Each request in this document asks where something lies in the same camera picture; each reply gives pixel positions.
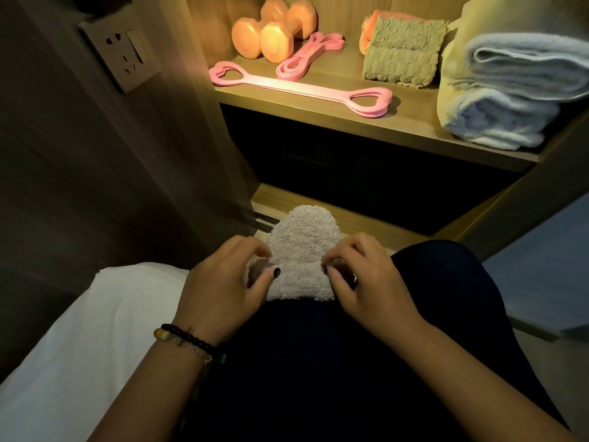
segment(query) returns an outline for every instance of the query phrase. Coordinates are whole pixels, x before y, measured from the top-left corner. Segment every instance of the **wooden shelf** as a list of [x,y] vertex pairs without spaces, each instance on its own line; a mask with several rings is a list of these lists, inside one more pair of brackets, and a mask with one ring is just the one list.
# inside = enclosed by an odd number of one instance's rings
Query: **wooden shelf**
[[[265,58],[248,60],[238,56],[233,61],[251,74],[276,76],[276,66]],[[327,51],[315,60],[300,81],[347,91],[369,87],[390,88],[395,97],[388,113],[382,118],[361,117],[340,103],[245,85],[215,87],[217,99],[235,107],[514,172],[527,172],[538,163],[536,154],[492,149],[454,137],[439,124],[437,88],[416,90],[392,83],[366,81],[362,79],[363,61],[364,56],[356,44],[346,44],[343,50]],[[229,72],[225,78],[235,79],[236,73]],[[356,100],[360,104],[367,101],[363,98]]]
[[365,232],[376,237],[384,247],[393,252],[400,251],[405,247],[424,242],[428,239],[426,236],[399,226],[366,217],[365,215],[356,214],[347,209],[285,191],[284,189],[279,189],[265,183],[260,185],[252,197],[254,211],[269,215],[270,217],[276,217],[280,220],[292,211],[292,209],[302,204],[326,208],[335,217],[342,233],[353,235]]

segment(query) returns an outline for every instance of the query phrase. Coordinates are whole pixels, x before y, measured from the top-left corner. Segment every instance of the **hand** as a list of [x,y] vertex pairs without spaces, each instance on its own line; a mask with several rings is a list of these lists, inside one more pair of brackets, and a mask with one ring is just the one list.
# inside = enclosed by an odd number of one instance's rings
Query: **hand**
[[190,270],[172,324],[213,346],[229,338],[260,308],[275,278],[275,268],[268,268],[246,288],[254,254],[269,258],[272,252],[261,240],[235,236]]
[[[334,267],[339,259],[357,277],[354,290]],[[322,262],[343,309],[381,341],[392,345],[425,323],[397,268],[374,237],[364,233],[346,237],[325,253]]]

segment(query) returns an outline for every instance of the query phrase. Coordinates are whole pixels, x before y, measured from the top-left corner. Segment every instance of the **dark pants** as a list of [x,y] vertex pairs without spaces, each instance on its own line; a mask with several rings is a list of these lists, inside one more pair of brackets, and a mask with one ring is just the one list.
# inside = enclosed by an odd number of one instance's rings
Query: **dark pants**
[[[499,290],[470,251],[438,240],[392,259],[424,319],[565,424],[515,339]],[[468,439],[430,388],[336,301],[307,299],[269,302],[233,336],[183,434]]]

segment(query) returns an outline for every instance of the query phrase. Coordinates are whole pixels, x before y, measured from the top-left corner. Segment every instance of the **electrical outlet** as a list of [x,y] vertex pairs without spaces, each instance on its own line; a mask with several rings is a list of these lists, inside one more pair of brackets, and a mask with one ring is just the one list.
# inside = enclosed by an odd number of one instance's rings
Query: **electrical outlet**
[[85,21],[79,28],[121,92],[129,93],[158,73],[133,5],[98,20]]

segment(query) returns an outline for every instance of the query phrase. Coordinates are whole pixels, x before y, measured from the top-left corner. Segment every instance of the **bracelet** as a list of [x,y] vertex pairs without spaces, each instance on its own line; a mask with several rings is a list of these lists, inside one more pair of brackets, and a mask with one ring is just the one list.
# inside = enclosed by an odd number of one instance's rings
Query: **bracelet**
[[192,352],[193,354],[204,358],[204,364],[209,364],[213,360],[213,357],[210,356],[210,354],[206,353],[201,348],[196,347],[193,344],[186,344],[185,345],[184,344],[186,342],[185,340],[181,339],[180,337],[178,337],[174,334],[171,334],[170,332],[168,332],[164,329],[156,329],[153,332],[153,336],[155,336],[156,339],[158,339],[160,341],[173,341],[173,342],[178,343],[178,347],[182,346],[182,347],[188,348],[188,350],[190,350],[190,352]]
[[191,343],[192,345],[204,350],[210,356],[215,357],[218,355],[217,349],[215,349],[212,345],[210,345],[207,342],[204,342],[201,339],[196,338],[194,335],[189,334],[188,332],[185,332],[184,330],[182,330],[178,326],[175,326],[173,324],[162,324],[161,328],[165,331],[168,331],[171,334],[174,334],[175,336],[179,336],[184,341],[187,341],[187,342]]

